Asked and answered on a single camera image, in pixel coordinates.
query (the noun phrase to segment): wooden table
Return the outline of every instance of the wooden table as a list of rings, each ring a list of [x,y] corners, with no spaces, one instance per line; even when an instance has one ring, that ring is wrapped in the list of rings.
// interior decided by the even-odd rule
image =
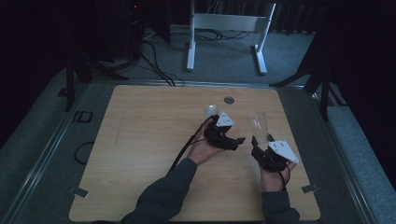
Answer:
[[[226,104],[226,96],[234,103]],[[314,194],[301,189],[310,183],[275,90],[163,86],[115,88],[79,185],[89,196],[76,196],[70,218],[114,221],[133,211],[140,193],[166,175],[204,121],[206,105],[227,111],[235,121],[227,135],[245,136],[247,141],[198,168],[183,208],[172,220],[263,220],[260,171],[250,156],[252,133],[245,121],[247,115],[261,111],[267,114],[272,136],[286,139],[300,160],[288,184],[291,206],[301,220],[318,219]]]

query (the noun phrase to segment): hand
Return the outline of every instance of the hand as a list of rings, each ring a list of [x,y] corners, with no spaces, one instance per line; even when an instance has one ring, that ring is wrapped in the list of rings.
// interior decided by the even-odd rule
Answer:
[[[281,174],[285,178],[287,182],[290,179],[290,172],[294,167],[296,167],[297,163],[293,161],[288,161],[288,168],[285,168]],[[283,182],[278,172],[269,172],[260,166],[261,171],[261,183],[262,183],[262,192],[274,192],[274,191],[282,191],[283,190]]]
[[[224,151],[224,149],[219,147],[211,146],[206,140],[204,136],[204,132],[209,125],[209,123],[213,122],[210,120],[204,128],[195,136],[195,139],[190,149],[189,154],[187,155],[188,158],[192,159],[197,165],[201,165],[204,162],[207,162],[212,156],[215,154]]]

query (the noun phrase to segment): white metal stand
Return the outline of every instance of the white metal stand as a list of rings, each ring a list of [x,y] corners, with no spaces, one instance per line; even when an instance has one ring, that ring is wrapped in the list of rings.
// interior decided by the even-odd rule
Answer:
[[[255,45],[254,49],[260,73],[263,75],[267,74],[262,48],[265,38],[267,37],[276,4],[270,4],[270,6],[271,12],[266,17],[202,14],[195,13],[195,0],[191,0],[191,36],[187,70],[192,71],[194,69],[195,29],[235,30],[262,33],[259,44]]]

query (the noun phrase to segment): transparent cup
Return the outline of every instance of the transparent cup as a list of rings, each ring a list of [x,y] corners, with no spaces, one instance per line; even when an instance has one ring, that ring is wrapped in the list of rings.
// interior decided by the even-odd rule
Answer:
[[[253,135],[256,137],[259,145],[268,145],[268,127],[265,118],[265,112],[249,115],[247,117],[247,125]]]

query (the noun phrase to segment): cable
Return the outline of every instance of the cable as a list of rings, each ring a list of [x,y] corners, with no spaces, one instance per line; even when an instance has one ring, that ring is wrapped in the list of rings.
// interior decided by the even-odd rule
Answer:
[[[215,14],[216,13],[216,10],[217,10],[217,8],[218,8],[218,4],[219,4],[219,0],[217,0],[217,1],[214,1],[213,3],[212,3],[212,5],[210,5],[210,8],[208,8],[207,9],[207,12],[206,12],[206,14],[208,14],[209,13],[209,11],[210,11],[210,9],[214,6],[216,4],[216,6],[215,6],[215,9],[213,10],[213,14]]]
[[[175,86],[175,83],[171,84],[168,81],[168,79],[167,79],[168,76],[167,75],[164,75],[161,72],[156,70],[155,65],[143,53],[141,53],[141,56],[143,57],[144,60],[146,60],[147,63],[149,63],[151,65],[151,67],[155,70],[155,73],[157,73],[157,75],[159,75],[163,80],[165,80],[168,83],[169,86]]]
[[[192,142],[195,138],[195,136],[198,134],[198,132],[200,132],[202,130],[202,128],[204,128],[204,126],[211,120],[213,119],[215,116],[210,116],[209,118],[205,119],[204,122],[199,126],[198,130],[195,132],[195,134],[193,134],[189,141],[187,141],[186,145],[184,145],[184,147],[180,150],[180,152],[177,154],[174,162],[172,163],[171,168],[169,169],[168,173],[166,175],[169,175],[177,166],[178,161],[180,161],[181,156],[183,156],[184,152],[186,151],[187,147],[189,147],[190,145],[197,143],[199,141],[203,141],[205,139],[201,139],[201,140],[197,140],[195,142]]]
[[[196,33],[213,33],[213,34],[216,35],[216,37],[214,37],[214,38],[213,37],[212,38],[211,37],[207,37],[207,36],[204,36],[204,35],[196,35],[198,37],[201,37],[201,38],[198,38],[198,39],[207,40],[207,41],[219,41],[219,40],[229,40],[229,39],[243,39],[243,38],[245,38],[245,37],[247,37],[248,35],[251,34],[251,32],[247,32],[246,35],[238,37],[241,34],[245,33],[244,31],[242,31],[239,34],[234,35],[234,36],[226,36],[220,31],[211,30],[211,29],[202,29],[202,30],[200,30],[200,31],[198,31]]]
[[[282,175],[281,171],[279,171],[279,170],[277,171],[277,173],[280,175],[280,178],[282,179],[282,184],[283,184],[282,191],[286,191],[287,190],[286,189],[286,185],[289,183],[290,177],[291,177],[291,172],[290,172],[289,166],[286,166],[286,168],[288,168],[288,170],[289,170],[289,179],[288,179],[288,181],[285,181],[285,177]]]
[[[182,86],[184,86],[184,81],[181,78],[177,77],[175,74],[165,73],[163,70],[160,69],[160,66],[158,65],[158,59],[157,59],[157,50],[155,49],[155,47],[146,40],[144,40],[143,43],[149,45],[154,52],[153,53],[154,54],[154,63],[150,62],[149,59],[143,53],[141,53],[141,56],[143,57],[143,59],[146,60],[146,62],[148,62],[148,64],[150,64],[150,66],[153,68],[154,72],[157,73],[157,75],[159,75],[163,80],[165,80],[169,84],[169,86],[176,86],[175,81],[169,76],[172,76],[175,79],[181,81]]]
[[[147,67],[144,67],[144,66],[142,66],[142,65],[137,65],[137,66],[139,66],[139,67],[141,67],[141,68],[143,68],[143,69],[149,70],[149,71],[151,71],[151,72],[153,72],[153,73],[156,73],[156,71],[154,71],[154,70],[152,70],[152,69],[149,69],[149,68],[147,68]],[[178,81],[181,82],[181,86],[182,86],[182,87],[184,86],[184,81],[183,81],[183,79],[179,78],[178,76],[176,76],[175,74],[172,74],[172,73],[165,73],[165,74],[174,77],[175,79],[177,79]]]
[[[85,146],[87,146],[87,145],[89,145],[89,144],[93,144],[93,143],[94,143],[94,142],[86,142],[86,143],[83,143],[83,144],[81,144],[81,145],[75,150],[74,158],[75,158],[76,162],[78,162],[78,163],[80,163],[80,164],[83,164],[83,165],[86,165],[86,164],[87,164],[87,162],[81,161],[81,160],[78,158],[78,152],[79,152],[83,147],[85,147]]]

